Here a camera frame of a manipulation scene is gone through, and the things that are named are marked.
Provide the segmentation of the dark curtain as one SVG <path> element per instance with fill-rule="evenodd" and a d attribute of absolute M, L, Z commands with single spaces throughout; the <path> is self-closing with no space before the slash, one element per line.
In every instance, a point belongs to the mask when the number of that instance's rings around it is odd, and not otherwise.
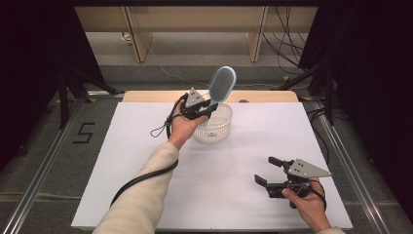
<path fill-rule="evenodd" d="M 60 75 L 103 80 L 74 6 L 0 0 L 0 172 L 55 95 Z"/>
<path fill-rule="evenodd" d="M 312 65 L 337 38 L 337 93 L 368 156 L 413 216 L 413 0 L 316 0 L 304 61 Z"/>

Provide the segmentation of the person's right hand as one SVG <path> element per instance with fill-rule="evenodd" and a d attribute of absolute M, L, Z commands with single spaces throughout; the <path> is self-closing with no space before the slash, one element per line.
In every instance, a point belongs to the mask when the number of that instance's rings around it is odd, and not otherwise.
<path fill-rule="evenodd" d="M 324 202 L 322 200 L 324 191 L 319 179 L 313 177 L 311 184 L 315 193 L 310 193 L 304 198 L 300 198 L 287 188 L 282 191 L 282 195 L 296 206 L 298 213 L 312 231 L 319 233 L 331 228 L 331 224 L 325 214 Z"/>

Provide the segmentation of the white table cover sheet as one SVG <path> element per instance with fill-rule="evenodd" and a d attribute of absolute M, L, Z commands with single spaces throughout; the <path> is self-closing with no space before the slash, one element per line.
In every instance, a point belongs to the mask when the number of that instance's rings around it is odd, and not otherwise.
<path fill-rule="evenodd" d="M 153 137 L 172 109 L 163 102 L 117 105 L 72 225 L 92 230 L 116 192 L 166 140 Z M 299 102 L 235 103 L 229 135 L 217 143 L 193 138 L 182 147 L 165 199 L 161 231 L 294 231 L 306 223 L 284 199 L 272 199 L 254 178 L 286 180 L 269 157 L 302 159 L 324 168 L 303 105 Z"/>

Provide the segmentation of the black metal stand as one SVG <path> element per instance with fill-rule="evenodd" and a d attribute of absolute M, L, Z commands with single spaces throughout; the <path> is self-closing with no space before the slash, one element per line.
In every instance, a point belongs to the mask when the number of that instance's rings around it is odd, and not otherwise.
<path fill-rule="evenodd" d="M 85 83 L 92 83 L 94 86 L 107 92 L 110 95 L 120 95 L 124 91 L 117 90 L 110 87 L 104 81 L 99 81 L 85 72 L 78 69 L 66 69 L 63 70 L 58 76 L 58 93 L 59 93 L 59 105 L 60 105 L 60 128 L 62 129 L 69 120 L 69 100 L 67 92 L 76 99 L 86 100 L 89 94 L 84 86 Z"/>
<path fill-rule="evenodd" d="M 332 97 L 333 97 L 333 74 L 329 65 L 319 62 L 303 74 L 298 75 L 291 81 L 281 85 L 279 91 L 287 91 L 300 82 L 312 77 L 309 93 L 318 95 L 324 89 L 324 113 L 330 126 L 334 125 L 332 118 Z"/>

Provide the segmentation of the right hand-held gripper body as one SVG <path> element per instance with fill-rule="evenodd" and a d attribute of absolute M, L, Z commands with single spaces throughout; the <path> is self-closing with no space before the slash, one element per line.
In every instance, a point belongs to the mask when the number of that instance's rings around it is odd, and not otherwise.
<path fill-rule="evenodd" d="M 332 173 L 301 159 L 282 161 L 287 175 L 286 187 L 303 198 L 311 192 L 312 177 L 332 176 Z"/>

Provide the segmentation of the person's left hand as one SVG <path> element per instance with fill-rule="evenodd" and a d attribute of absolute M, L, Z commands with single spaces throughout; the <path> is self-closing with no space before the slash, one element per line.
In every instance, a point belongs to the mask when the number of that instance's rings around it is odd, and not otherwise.
<path fill-rule="evenodd" d="M 178 115 L 171 122 L 171 134 L 168 142 L 180 149 L 184 143 L 193 135 L 198 126 L 207 120 L 206 116 L 201 116 L 194 120 L 189 120 L 185 116 Z"/>

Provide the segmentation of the blue hairbrush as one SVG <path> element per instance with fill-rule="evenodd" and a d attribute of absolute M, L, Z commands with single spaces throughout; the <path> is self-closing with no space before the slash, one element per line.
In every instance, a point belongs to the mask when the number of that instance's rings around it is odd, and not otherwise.
<path fill-rule="evenodd" d="M 209 107 L 225 101 L 233 90 L 236 81 L 237 74 L 232 67 L 220 67 L 213 75 L 209 85 Z"/>

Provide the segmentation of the beige wooden desk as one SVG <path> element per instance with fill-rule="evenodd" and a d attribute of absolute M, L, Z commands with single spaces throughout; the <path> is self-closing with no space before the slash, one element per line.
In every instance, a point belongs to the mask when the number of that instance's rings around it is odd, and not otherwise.
<path fill-rule="evenodd" d="M 77 7 L 87 32 L 127 32 L 135 60 L 145 61 L 155 32 L 240 32 L 257 62 L 265 32 L 308 33 L 316 7 Z"/>

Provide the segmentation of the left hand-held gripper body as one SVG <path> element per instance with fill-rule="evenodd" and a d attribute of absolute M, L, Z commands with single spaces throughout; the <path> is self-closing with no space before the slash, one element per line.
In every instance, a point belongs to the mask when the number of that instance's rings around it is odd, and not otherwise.
<path fill-rule="evenodd" d="M 202 107 L 205 98 L 194 88 L 184 95 L 184 102 L 181 104 L 180 113 L 189 120 L 195 120 L 204 115 L 204 110 L 208 108 Z"/>

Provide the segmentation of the white plastic basket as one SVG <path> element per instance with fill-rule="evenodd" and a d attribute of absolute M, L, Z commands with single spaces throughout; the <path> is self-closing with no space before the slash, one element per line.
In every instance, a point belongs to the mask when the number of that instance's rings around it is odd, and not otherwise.
<path fill-rule="evenodd" d="M 193 133 L 193 138 L 203 143 L 216 143 L 225 139 L 230 134 L 233 109 L 221 102 L 210 118 Z"/>

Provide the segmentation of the aluminium floor rail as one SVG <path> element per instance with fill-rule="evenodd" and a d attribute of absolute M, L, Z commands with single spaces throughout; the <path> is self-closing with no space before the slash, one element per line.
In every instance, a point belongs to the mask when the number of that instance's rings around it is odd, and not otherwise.
<path fill-rule="evenodd" d="M 390 234 L 390 229 L 384 221 L 379 207 L 368 192 L 366 185 L 362 181 L 361 175 L 358 173 L 357 168 L 335 127 L 330 124 L 325 114 L 321 116 L 320 121 L 374 233 Z"/>
<path fill-rule="evenodd" d="M 69 101 L 60 128 L 56 100 L 0 173 L 0 234 L 90 234 L 71 226 L 119 96 Z"/>

